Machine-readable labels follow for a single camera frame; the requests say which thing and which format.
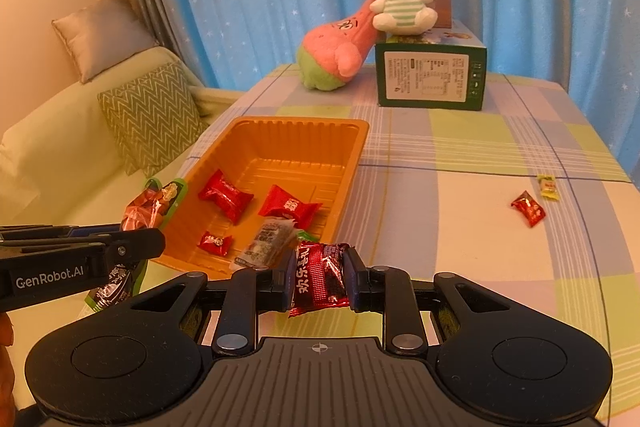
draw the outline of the silver screw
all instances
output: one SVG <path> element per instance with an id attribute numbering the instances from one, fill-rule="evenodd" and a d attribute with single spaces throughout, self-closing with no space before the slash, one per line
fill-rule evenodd
<path id="1" fill-rule="evenodd" d="M 241 349 L 248 343 L 249 341 L 244 335 L 238 335 L 237 333 L 227 333 L 226 335 L 222 335 L 216 340 L 216 344 L 218 344 L 218 347 L 221 347 L 222 349 L 226 349 L 228 351 Z"/>
<path id="2" fill-rule="evenodd" d="M 422 344 L 424 344 L 418 335 L 413 335 L 411 333 L 396 335 L 391 340 L 391 343 L 398 349 L 418 349 Z"/>

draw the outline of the orange plastic tray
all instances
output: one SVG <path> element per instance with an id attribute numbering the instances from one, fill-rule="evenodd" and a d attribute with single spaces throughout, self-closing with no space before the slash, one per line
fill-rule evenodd
<path id="1" fill-rule="evenodd" d="M 210 279 L 228 278 L 229 259 L 260 228 L 264 218 L 257 213 L 273 184 L 305 203 L 322 203 L 307 232 L 332 243 L 368 131 L 363 120 L 234 120 L 185 177 L 188 193 L 163 230 L 166 247 L 158 262 L 180 271 L 203 271 Z M 217 169 L 240 190 L 254 194 L 236 225 L 211 201 L 198 198 Z M 233 236 L 226 258 L 198 248 L 206 230 Z"/>

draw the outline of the striped shirt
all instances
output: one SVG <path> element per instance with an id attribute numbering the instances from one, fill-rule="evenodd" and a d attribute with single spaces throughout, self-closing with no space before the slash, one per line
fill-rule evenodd
<path id="1" fill-rule="evenodd" d="M 384 13 L 391 14 L 398 26 L 413 26 L 415 16 L 422 8 L 422 0 L 385 0 Z"/>

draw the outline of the sofa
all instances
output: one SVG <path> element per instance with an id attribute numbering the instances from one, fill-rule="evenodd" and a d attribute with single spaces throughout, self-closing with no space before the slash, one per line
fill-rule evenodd
<path id="1" fill-rule="evenodd" d="M 0 143 L 0 225 L 94 225 L 117 223 L 146 181 L 142 171 L 127 176 L 97 94 L 121 86 L 168 62 L 179 60 L 155 47 L 97 75 L 87 84 L 59 92 L 10 129 Z M 213 122 L 241 95 L 209 89 L 183 64 L 200 117 Z M 186 150 L 155 177 L 175 178 Z M 149 263 L 143 290 L 177 273 Z M 78 318 L 85 293 L 10 313 L 14 345 L 14 396 L 19 408 L 33 403 L 24 381 L 24 360 L 37 340 Z"/>

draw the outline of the checkered tablecloth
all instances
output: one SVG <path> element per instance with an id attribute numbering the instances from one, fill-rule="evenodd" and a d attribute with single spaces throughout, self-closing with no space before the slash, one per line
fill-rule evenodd
<path id="1" fill-rule="evenodd" d="M 490 73 L 484 109 L 469 112 L 379 107 L 376 89 L 372 67 L 319 92 L 302 86 L 297 66 L 281 66 L 209 128 L 182 174 L 240 116 L 367 120 L 337 240 L 368 266 L 426 280 L 456 272 L 586 331 L 614 363 L 600 420 L 638 427 L 640 193 L 568 95 L 552 82 Z M 543 173 L 558 178 L 561 201 L 540 197 Z M 510 207 L 523 190 L 547 212 L 533 229 Z M 382 321 L 339 309 L 266 317 L 261 330 L 380 335 Z"/>

